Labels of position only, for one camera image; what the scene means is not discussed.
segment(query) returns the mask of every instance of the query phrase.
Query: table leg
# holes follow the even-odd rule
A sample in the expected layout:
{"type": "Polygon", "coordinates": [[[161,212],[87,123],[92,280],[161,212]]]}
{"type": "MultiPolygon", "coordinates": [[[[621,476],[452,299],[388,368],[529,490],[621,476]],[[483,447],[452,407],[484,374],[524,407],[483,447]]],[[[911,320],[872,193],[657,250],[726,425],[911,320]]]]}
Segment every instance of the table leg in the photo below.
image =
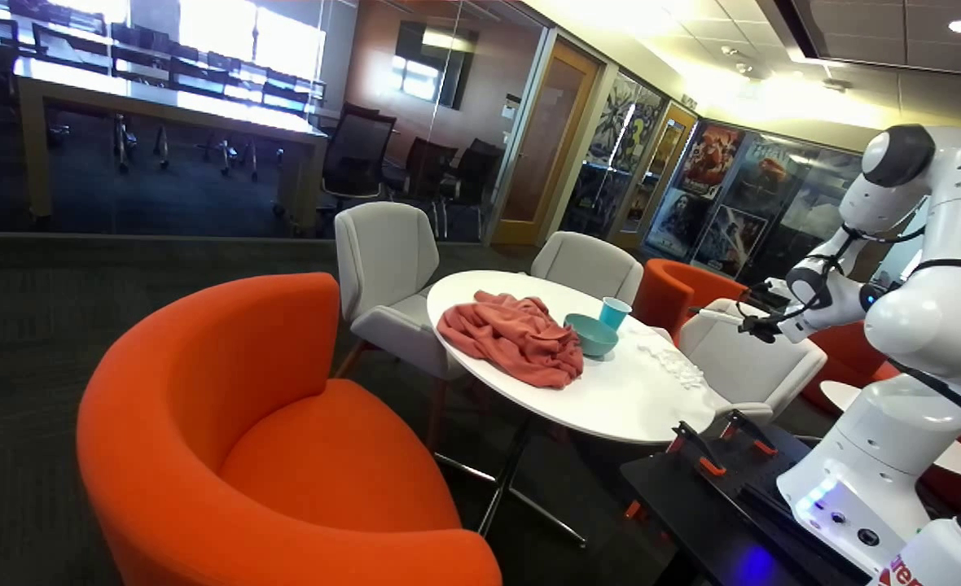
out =
{"type": "Polygon", "coordinates": [[[448,470],[459,470],[459,473],[466,473],[466,476],[471,476],[471,480],[483,480],[483,482],[494,485],[494,491],[491,491],[491,499],[490,499],[490,506],[484,506],[484,511],[483,511],[478,533],[490,533],[490,528],[491,528],[491,520],[494,520],[494,516],[498,516],[504,494],[511,494],[511,499],[519,499],[521,506],[529,506],[533,516],[542,516],[545,520],[550,520],[558,532],[570,533],[570,537],[577,542],[577,547],[586,547],[586,537],[582,537],[573,523],[559,520],[555,511],[548,511],[545,506],[537,506],[532,494],[524,494],[524,491],[515,485],[515,476],[519,476],[519,467],[521,467],[521,457],[524,457],[524,443],[529,443],[529,438],[532,438],[532,420],[519,425],[519,429],[515,429],[515,438],[511,438],[511,448],[508,448],[508,461],[504,461],[504,473],[503,473],[503,476],[491,476],[491,473],[484,473],[484,470],[466,467],[466,461],[459,461],[459,460],[452,460],[452,457],[445,457],[445,454],[438,454],[438,460],[439,460],[444,467],[448,467],[448,470]]]}
{"type": "Polygon", "coordinates": [[[515,438],[511,438],[511,447],[508,447],[508,460],[504,460],[504,473],[498,476],[498,485],[491,490],[491,499],[483,511],[483,520],[478,520],[478,533],[490,533],[504,494],[511,491],[515,485],[515,476],[519,476],[519,467],[521,467],[521,457],[524,457],[524,443],[532,440],[532,416],[524,416],[519,427],[515,427],[515,438]]]}
{"type": "Polygon", "coordinates": [[[27,158],[27,207],[36,226],[53,216],[49,176],[49,123],[47,101],[31,83],[21,83],[22,158],[27,158]]]}

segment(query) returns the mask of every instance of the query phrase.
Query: desk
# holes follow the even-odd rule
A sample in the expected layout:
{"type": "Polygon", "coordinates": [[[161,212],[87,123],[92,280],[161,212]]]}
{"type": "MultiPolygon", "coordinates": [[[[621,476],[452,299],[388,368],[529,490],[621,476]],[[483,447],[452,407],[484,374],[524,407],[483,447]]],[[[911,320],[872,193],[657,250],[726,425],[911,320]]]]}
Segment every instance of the desk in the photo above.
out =
{"type": "Polygon", "coordinates": [[[280,199],[289,201],[286,206],[289,222],[317,218],[318,160],[322,160],[317,146],[322,146],[326,135],[318,135],[306,117],[261,108],[261,103],[242,103],[242,101],[112,77],[112,75],[73,70],[73,64],[39,62],[29,54],[17,59],[12,77],[21,87],[29,216],[36,222],[47,222],[53,216],[47,101],[161,117],[161,120],[174,120],[186,126],[214,126],[214,123],[243,126],[261,138],[306,146],[314,158],[286,158],[286,160],[296,160],[293,164],[296,168],[280,172],[280,181],[289,181],[289,186],[280,186],[280,199]]]}
{"type": "MultiPolygon", "coordinates": [[[[503,270],[466,270],[444,277],[426,292],[426,315],[432,330],[448,307],[471,304],[478,291],[537,296],[550,308],[555,324],[564,324],[566,314],[599,314],[599,299],[550,280],[503,270]]],[[[532,388],[519,379],[508,379],[490,360],[464,355],[444,337],[439,343],[455,364],[464,364],[490,392],[503,394],[521,410],[617,443],[668,443],[673,438],[672,427],[678,427],[678,420],[686,420],[693,429],[706,429],[713,416],[731,407],[720,394],[713,394],[705,384],[705,374],[672,346],[668,333],[648,330],[633,315],[618,326],[617,350],[604,360],[582,358],[582,374],[559,392],[532,388]]],[[[521,454],[524,427],[519,429],[508,448],[504,476],[498,476],[498,490],[483,516],[478,532],[490,532],[494,508],[504,494],[519,494],[511,491],[511,476],[519,473],[521,454]]]]}

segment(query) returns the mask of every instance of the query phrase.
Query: ceiling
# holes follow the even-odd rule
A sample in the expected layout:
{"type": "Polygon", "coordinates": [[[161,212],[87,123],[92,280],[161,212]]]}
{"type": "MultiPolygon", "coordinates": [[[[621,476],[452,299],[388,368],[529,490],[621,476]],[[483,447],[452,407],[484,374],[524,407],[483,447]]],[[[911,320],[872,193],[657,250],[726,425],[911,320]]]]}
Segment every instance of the ceiling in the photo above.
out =
{"type": "Polygon", "coordinates": [[[849,146],[885,123],[961,126],[961,37],[946,30],[961,0],[524,3],[705,117],[849,146]]]}

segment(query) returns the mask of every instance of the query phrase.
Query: door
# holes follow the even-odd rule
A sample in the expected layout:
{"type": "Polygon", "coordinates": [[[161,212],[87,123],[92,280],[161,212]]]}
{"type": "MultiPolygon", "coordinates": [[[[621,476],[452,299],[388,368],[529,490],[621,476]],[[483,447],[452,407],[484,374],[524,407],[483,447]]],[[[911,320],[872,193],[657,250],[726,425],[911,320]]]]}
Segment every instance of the door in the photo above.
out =
{"type": "Polygon", "coordinates": [[[533,250],[550,231],[555,201],[564,199],[566,160],[580,150],[604,62],[580,53],[566,40],[555,43],[542,77],[529,126],[519,142],[515,172],[504,193],[503,216],[491,231],[491,248],[533,250]]]}

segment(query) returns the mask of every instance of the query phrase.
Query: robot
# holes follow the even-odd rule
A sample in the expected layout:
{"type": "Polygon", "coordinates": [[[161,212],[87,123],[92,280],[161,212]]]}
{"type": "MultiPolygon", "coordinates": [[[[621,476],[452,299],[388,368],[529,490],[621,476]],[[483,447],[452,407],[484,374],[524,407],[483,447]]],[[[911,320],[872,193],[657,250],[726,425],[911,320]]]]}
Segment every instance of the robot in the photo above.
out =
{"type": "Polygon", "coordinates": [[[920,476],[961,438],[961,132],[889,126],[862,150],[840,227],[798,261],[788,307],[745,333],[803,340],[862,320],[897,379],[775,480],[792,518],[872,584],[961,584],[961,518],[927,518],[920,476]],[[868,242],[927,206],[921,250],[894,291],[849,280],[868,242]]]}

